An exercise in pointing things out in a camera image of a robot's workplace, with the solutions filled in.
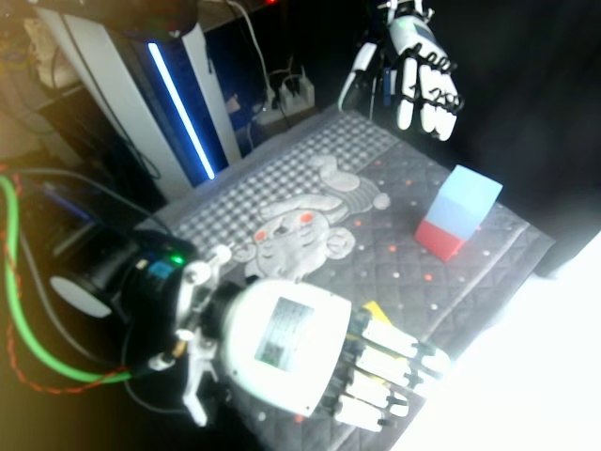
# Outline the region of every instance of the power strip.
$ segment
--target power strip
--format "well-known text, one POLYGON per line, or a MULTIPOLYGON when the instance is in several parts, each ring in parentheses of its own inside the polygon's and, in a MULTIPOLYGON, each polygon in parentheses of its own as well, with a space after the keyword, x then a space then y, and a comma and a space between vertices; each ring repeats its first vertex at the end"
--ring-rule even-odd
MULTIPOLYGON (((280 86, 280 106, 286 117, 293 117, 316 106, 316 90, 306 75, 302 75, 299 79, 299 91, 300 93, 294 94, 285 83, 280 86)), ((273 108, 271 102, 268 102, 266 110, 256 115, 254 122, 257 125, 266 126, 283 120, 282 110, 279 107, 273 108)))

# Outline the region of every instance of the robotic hand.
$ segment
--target robotic hand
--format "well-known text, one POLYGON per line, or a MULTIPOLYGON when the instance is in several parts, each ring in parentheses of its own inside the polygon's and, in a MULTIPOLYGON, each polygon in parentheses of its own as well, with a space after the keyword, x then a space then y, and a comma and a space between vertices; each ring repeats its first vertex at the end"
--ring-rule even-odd
POLYGON ((426 397, 449 364, 443 351, 322 288, 262 279, 223 290, 219 269, 229 257, 218 246, 209 262, 190 263, 179 290, 176 335, 189 354, 183 401, 199 426, 208 421, 197 394, 205 373, 289 412, 380 431, 408 414, 399 392, 426 397))
POLYGON ((381 78, 385 102, 391 96, 398 96, 396 124, 399 129, 409 128, 417 107, 424 132, 446 141, 453 132, 463 100, 451 78, 455 63, 439 46, 427 25, 434 11, 424 12, 422 0, 389 0, 379 8, 388 9, 385 49, 379 52, 379 45, 372 42, 362 46, 340 93, 339 110, 345 109, 355 96, 351 91, 361 88, 365 78, 371 77, 370 111, 373 111, 381 78), (380 68, 387 69, 380 74, 380 68))

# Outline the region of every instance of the gingham fabric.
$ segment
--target gingham fabric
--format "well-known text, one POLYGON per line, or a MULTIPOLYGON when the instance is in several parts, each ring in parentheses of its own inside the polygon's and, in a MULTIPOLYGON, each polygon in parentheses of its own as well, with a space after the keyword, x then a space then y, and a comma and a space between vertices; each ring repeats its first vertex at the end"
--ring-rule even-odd
MULTIPOLYGON (((272 153, 250 172, 235 172, 230 177, 235 181, 210 199, 198 203, 199 196, 191 196, 184 202, 185 213, 175 220, 177 234, 202 254, 218 243, 249 239, 260 224, 260 207, 320 193, 323 187, 307 162, 315 154, 334 155, 341 169, 371 179, 387 193, 391 205, 337 224, 355 237, 353 251, 327 261, 306 281, 356 306, 376 300, 395 325, 456 357, 494 318, 552 241, 498 204, 459 255, 443 263, 413 233, 448 171, 357 114, 329 112, 316 120, 318 125, 296 144, 272 153)), ((226 278, 240 282, 242 268, 232 264, 226 278)), ((376 434, 330 418, 297 423, 290 413, 236 388, 233 393, 247 426, 266 449, 278 451, 388 450, 423 405, 410 396, 409 416, 376 434)))

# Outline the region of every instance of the red dot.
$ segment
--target red dot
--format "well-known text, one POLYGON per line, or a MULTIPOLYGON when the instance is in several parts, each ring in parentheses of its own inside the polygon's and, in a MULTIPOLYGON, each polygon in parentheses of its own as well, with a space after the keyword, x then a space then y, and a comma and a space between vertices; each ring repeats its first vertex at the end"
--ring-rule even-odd
POLYGON ((310 223, 311 221, 313 221, 313 214, 312 213, 304 213, 301 217, 300 217, 300 221, 302 223, 310 223))

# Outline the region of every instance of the blue light strip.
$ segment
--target blue light strip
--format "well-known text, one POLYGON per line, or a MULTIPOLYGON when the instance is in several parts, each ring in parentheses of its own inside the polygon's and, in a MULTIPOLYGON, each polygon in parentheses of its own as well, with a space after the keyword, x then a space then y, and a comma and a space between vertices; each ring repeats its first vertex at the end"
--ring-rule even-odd
POLYGON ((154 63, 157 65, 157 69, 159 70, 159 73, 161 74, 162 81, 165 83, 165 86, 167 87, 167 91, 169 91, 169 95, 171 96, 171 100, 173 101, 173 104, 176 106, 177 113, 179 114, 179 118, 181 119, 182 123, 184 124, 184 127, 186 128, 186 132, 188 132, 188 135, 190 136, 190 139, 192 140, 194 149, 196 150, 196 153, 198 154, 198 157, 200 158, 200 163, 203 164, 203 167, 205 168, 205 171, 207 172, 208 178, 211 180, 215 179, 215 173, 213 172, 213 168, 210 167, 210 163, 208 162, 207 154, 205 153, 205 150, 203 149, 202 145, 200 144, 200 140, 198 139, 198 135, 196 134, 196 131, 194 130, 194 126, 192 125, 192 122, 190 121, 190 117, 188 116, 188 113, 186 112, 186 108, 184 107, 184 104, 182 103, 181 98, 179 97, 179 94, 177 93, 176 86, 173 83, 173 79, 171 78, 171 74, 169 73, 167 66, 165 66, 165 62, 162 59, 162 55, 161 55, 161 51, 159 50, 159 47, 155 43, 149 43, 148 50, 150 51, 150 54, 152 54, 154 63))

